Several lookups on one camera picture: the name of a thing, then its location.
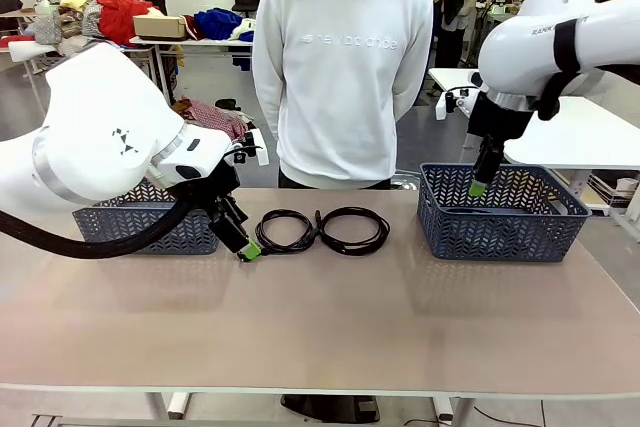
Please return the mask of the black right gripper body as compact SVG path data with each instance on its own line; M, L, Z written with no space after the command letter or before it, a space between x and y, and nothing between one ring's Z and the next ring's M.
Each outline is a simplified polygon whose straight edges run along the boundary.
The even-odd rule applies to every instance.
M479 92L468 121L467 133L493 140L515 140L526 131L532 111L504 109Z

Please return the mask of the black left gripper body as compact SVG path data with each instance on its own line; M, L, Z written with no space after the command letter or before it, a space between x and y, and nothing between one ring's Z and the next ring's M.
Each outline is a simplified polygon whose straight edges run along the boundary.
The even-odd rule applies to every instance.
M219 200L231 196L240 186L236 169L227 162L220 162L199 187L199 204L205 210L212 210Z

